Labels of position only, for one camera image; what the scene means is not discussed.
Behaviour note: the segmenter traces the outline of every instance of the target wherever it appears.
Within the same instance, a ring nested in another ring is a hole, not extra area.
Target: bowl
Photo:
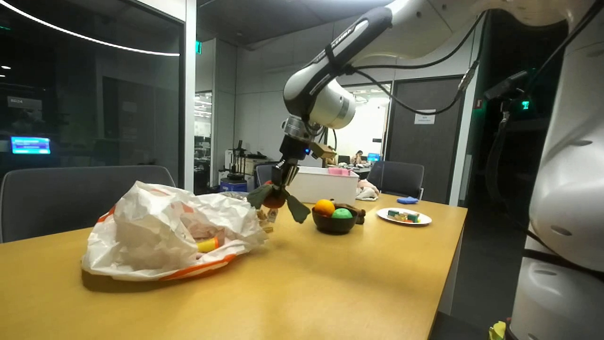
[[[320,215],[315,209],[311,209],[311,213],[313,213],[313,221],[317,224],[317,230],[324,232],[324,234],[347,234],[347,232],[351,232],[351,228],[356,223],[354,211],[351,211],[352,213],[351,219],[332,219],[330,215]]]

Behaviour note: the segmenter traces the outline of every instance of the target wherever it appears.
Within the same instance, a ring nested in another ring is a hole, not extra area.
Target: computer screen
[[[50,155],[50,138],[43,136],[11,136],[13,155]]]
[[[366,155],[366,162],[368,162],[368,164],[373,164],[373,162],[377,162],[377,160],[381,160],[381,155],[379,155],[379,153],[368,153],[368,155]]]

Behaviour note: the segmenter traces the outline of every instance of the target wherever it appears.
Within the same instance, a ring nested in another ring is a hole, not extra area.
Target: office chair
[[[0,241],[92,226],[137,179],[173,185],[164,166],[11,170],[0,190]]]
[[[337,155],[337,164],[341,164],[341,162],[351,164],[351,156],[349,155]]]
[[[277,162],[256,162],[252,166],[252,187],[260,187],[262,183],[269,181],[271,179],[271,168],[275,166]]]
[[[422,164],[377,160],[373,162],[366,179],[373,183],[381,192],[420,198],[422,175]]]

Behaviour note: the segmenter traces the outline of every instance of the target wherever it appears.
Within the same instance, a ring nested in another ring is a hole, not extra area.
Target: cable
[[[398,68],[398,70],[417,70],[417,68],[430,68],[434,64],[439,64],[447,58],[451,58],[464,43],[466,39],[471,36],[471,32],[475,30],[475,26],[479,24],[479,20],[485,17],[485,11],[473,20],[473,24],[470,26],[470,30],[466,32],[466,36],[443,56],[424,62],[424,64],[366,64],[366,66],[358,66],[354,70],[366,70],[366,68]]]
[[[366,71],[362,70],[354,70],[354,73],[360,73],[362,77],[366,77],[368,81],[371,81],[373,85],[377,85],[396,105],[403,107],[403,109],[409,109],[411,113],[417,113],[417,115],[439,115],[439,113],[445,113],[447,109],[451,109],[460,94],[466,90],[470,79],[471,79],[471,73],[475,71],[479,64],[479,56],[475,56],[475,60],[471,62],[471,66],[468,68],[468,71],[460,77],[458,85],[456,85],[456,90],[454,90],[454,96],[453,100],[445,105],[445,107],[439,107],[439,109],[434,109],[434,111],[420,111],[420,109],[415,109],[407,104],[403,104],[402,100],[398,100],[392,92],[388,92],[375,77],[368,75]]]
[[[445,56],[437,58],[437,60],[432,60],[432,62],[426,62],[426,64],[415,64],[415,66],[400,66],[400,68],[426,68],[426,66],[434,66],[434,64],[439,64],[443,60],[447,60],[451,54],[454,54],[462,45],[464,41],[470,37],[470,34],[475,30],[477,22],[485,17],[485,11],[477,17],[477,20],[471,24],[471,28],[466,32],[466,36],[460,39],[460,43],[454,45],[454,49],[451,53],[447,53]],[[454,96],[453,100],[439,107],[439,109],[434,109],[434,111],[420,111],[420,109],[415,109],[411,105],[405,105],[402,100],[398,100],[390,90],[386,90],[375,77],[371,77],[369,73],[362,71],[364,68],[398,68],[398,66],[385,66],[385,64],[377,64],[377,66],[358,66],[358,68],[351,68],[351,73],[358,73],[362,77],[366,77],[368,81],[371,81],[373,85],[377,85],[396,105],[411,111],[411,113],[417,113],[417,115],[439,115],[439,113],[445,113],[447,109],[451,109],[460,94],[466,90],[475,68],[479,66],[479,60],[481,60],[481,51],[483,51],[483,43],[477,45],[477,53],[475,53],[475,58],[473,62],[470,64],[468,71],[460,77],[458,85],[456,85],[456,90],[454,90]]]

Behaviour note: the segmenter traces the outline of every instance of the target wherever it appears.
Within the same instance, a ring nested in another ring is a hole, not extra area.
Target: yellow food
[[[209,253],[209,251],[217,249],[218,245],[220,245],[218,238],[205,238],[205,240],[196,241],[196,249],[200,253]]]
[[[334,200],[330,198],[320,198],[313,204],[313,209],[319,213],[319,215],[332,215],[336,211],[336,204]]]

